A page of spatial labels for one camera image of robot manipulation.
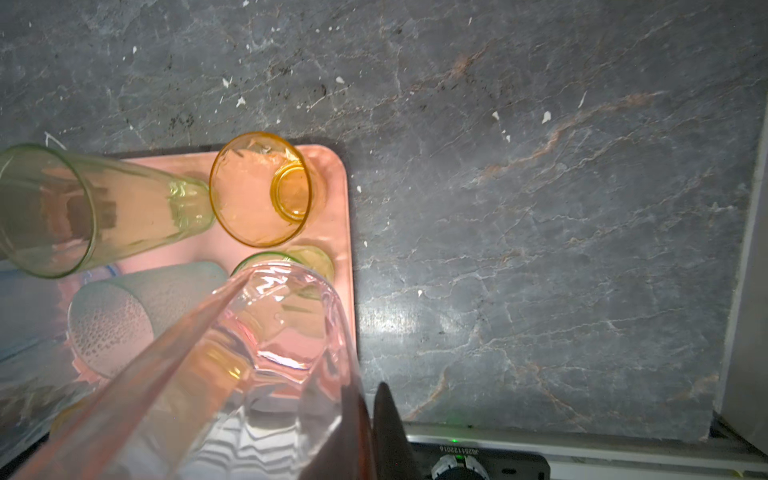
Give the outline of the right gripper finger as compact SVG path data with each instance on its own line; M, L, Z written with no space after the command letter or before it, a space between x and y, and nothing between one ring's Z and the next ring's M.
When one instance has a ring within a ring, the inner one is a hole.
M391 390L385 382L378 385L374 399L372 440L378 479L422 478Z

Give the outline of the pink short glass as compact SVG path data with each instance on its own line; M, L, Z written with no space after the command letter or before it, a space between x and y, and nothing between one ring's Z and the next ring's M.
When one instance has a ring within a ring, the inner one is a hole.
M315 271L232 277L135 358L20 479L372 479L341 299Z

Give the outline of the green short glass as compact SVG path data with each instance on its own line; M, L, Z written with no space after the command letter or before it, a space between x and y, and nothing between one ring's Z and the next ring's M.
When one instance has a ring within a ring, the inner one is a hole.
M255 253L242 260L232 271L232 275L252 267L260 262L294 262L315 271L329 283L335 280L335 267L331 257L321 248L312 245L295 245L285 250L267 250Z

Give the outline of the yellow short glass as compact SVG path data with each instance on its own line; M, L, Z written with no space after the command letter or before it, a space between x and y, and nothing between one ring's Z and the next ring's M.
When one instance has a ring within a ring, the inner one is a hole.
M327 183L318 167L285 139L250 132L227 143L209 173L218 223L254 248L286 243L323 212Z

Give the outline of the teal tall glass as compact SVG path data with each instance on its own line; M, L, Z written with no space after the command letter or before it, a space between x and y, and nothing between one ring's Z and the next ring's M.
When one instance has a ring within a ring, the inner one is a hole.
M229 275L212 262L135 272L89 283L68 309L68 337L76 357L112 378Z

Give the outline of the blue tall glass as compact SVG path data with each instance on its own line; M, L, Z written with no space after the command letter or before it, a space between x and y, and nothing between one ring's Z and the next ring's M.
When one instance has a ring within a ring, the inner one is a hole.
M115 277L112 266L49 280L1 263L1 424L19 426L106 383L77 357L69 335L69 309L85 285Z

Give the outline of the green tall glass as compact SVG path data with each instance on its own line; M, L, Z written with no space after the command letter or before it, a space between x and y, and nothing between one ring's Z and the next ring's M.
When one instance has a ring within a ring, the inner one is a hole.
M1 154L1 252L39 278L170 245L214 221L195 178L35 144Z

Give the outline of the amber tall glass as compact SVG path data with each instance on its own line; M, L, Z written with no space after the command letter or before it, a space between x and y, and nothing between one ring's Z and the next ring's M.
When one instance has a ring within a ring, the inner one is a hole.
M61 436L96 397L97 392L93 392L59 412L51 425L49 439L53 440L54 438Z

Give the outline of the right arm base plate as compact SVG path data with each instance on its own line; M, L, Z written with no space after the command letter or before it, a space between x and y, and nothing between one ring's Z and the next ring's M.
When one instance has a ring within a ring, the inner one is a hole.
M425 479L546 480L548 461L539 454L475 448L458 443L411 443L419 471Z

